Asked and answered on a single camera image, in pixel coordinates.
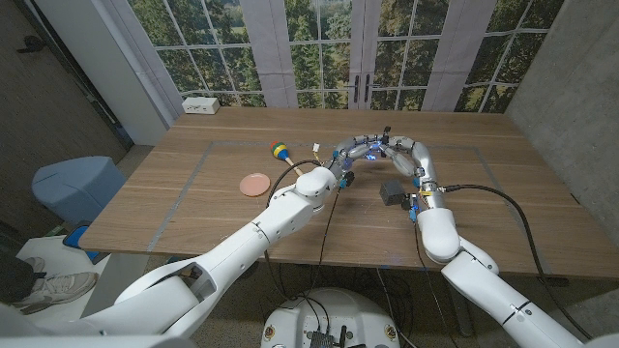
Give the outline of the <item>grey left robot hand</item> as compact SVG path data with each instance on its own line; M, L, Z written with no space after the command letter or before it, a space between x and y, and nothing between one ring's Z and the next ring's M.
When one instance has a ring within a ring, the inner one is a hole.
M377 153L382 144L382 137L378 134L357 135L341 141L332 153L332 157L324 164L335 176L341 180L350 171L355 160L366 155Z

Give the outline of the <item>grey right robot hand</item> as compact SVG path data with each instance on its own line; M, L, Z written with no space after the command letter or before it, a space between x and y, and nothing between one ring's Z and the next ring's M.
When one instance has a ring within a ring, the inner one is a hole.
M390 137L379 149L405 177L416 178L424 195L441 192L436 170L426 145L405 136Z

